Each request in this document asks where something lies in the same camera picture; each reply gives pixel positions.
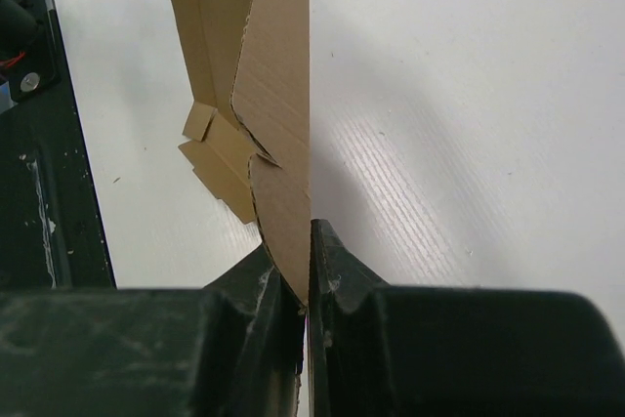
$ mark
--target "black plastic part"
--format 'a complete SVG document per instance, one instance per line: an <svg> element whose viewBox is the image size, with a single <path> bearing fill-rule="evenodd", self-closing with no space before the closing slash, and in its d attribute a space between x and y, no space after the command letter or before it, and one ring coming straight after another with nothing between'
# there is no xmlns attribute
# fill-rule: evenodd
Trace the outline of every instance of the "black plastic part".
<svg viewBox="0 0 625 417"><path fill-rule="evenodd" d="M32 42L37 29L35 17L15 0L0 0L0 52L16 56Z"/></svg>
<svg viewBox="0 0 625 417"><path fill-rule="evenodd" d="M26 46L20 46L20 50L25 52L24 58L6 72L11 99L17 103L30 100L57 83L60 79L57 72L59 59L64 59L56 13L48 10L46 0L21 0L21 6L36 19L38 30ZM21 82L29 73L38 75L38 85L32 91L24 91Z"/></svg>
<svg viewBox="0 0 625 417"><path fill-rule="evenodd" d="M50 25L58 79L0 114L0 289L114 286L54 11Z"/></svg>
<svg viewBox="0 0 625 417"><path fill-rule="evenodd" d="M312 224L312 416L625 415L601 314L562 293L392 287Z"/></svg>
<svg viewBox="0 0 625 417"><path fill-rule="evenodd" d="M295 415L304 317L263 248L198 291L0 294L0 415Z"/></svg>

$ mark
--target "cardboard flap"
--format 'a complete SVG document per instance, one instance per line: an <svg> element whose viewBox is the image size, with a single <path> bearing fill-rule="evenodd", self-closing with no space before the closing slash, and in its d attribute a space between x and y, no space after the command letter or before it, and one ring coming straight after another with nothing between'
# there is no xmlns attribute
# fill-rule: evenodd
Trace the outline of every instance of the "cardboard flap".
<svg viewBox="0 0 625 417"><path fill-rule="evenodd" d="M232 91L242 126L298 184L309 184L308 0L253 0Z"/></svg>
<svg viewBox="0 0 625 417"><path fill-rule="evenodd" d="M201 103L215 103L215 89L204 37L200 0L171 0L176 26L185 56L193 97Z"/></svg>
<svg viewBox="0 0 625 417"><path fill-rule="evenodd" d="M189 141L180 146L181 152L193 165L193 172L207 186L213 195L223 199L230 210L243 222L249 224L256 220L252 192L246 176L240 177L241 171L247 171L249 154L243 158L243 168L232 169L232 162L224 158L209 144Z"/></svg>
<svg viewBox="0 0 625 417"><path fill-rule="evenodd" d="M217 110L208 104L193 102L183 134L195 141L203 141L216 112Z"/></svg>
<svg viewBox="0 0 625 417"><path fill-rule="evenodd" d="M311 202L298 182L259 155L250 159L250 180L265 247L293 293L307 305Z"/></svg>
<svg viewBox="0 0 625 417"><path fill-rule="evenodd" d="M230 93L241 40L252 0L199 0L202 25L213 74L216 108L238 126L230 107Z"/></svg>

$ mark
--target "red wire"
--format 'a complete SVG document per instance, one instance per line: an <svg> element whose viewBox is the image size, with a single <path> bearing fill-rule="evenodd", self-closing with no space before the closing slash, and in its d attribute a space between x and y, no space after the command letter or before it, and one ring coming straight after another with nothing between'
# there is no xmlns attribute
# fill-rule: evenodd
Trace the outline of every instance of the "red wire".
<svg viewBox="0 0 625 417"><path fill-rule="evenodd" d="M21 61L23 59L23 57L26 55L26 53L24 51L22 51L19 55L17 55L16 57L12 58L12 59L8 59L7 61L2 61L0 62L0 67L4 68L4 69L8 69L13 67L16 63L18 63L19 61Z"/></svg>

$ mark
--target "cardboard piece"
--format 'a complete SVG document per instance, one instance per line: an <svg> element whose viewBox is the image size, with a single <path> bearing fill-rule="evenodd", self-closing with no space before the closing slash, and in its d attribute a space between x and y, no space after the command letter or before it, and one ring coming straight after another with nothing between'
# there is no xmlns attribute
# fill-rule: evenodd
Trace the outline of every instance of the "cardboard piece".
<svg viewBox="0 0 625 417"><path fill-rule="evenodd" d="M180 146L308 302L309 0L172 0L194 103Z"/></svg>

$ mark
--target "folded cardboard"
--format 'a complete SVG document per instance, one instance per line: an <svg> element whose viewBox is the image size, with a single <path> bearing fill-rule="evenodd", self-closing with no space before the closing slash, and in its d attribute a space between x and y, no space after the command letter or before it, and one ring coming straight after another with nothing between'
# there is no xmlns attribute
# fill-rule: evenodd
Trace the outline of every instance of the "folded cardboard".
<svg viewBox="0 0 625 417"><path fill-rule="evenodd" d="M181 151L308 302L309 0L172 0L194 102Z"/></svg>

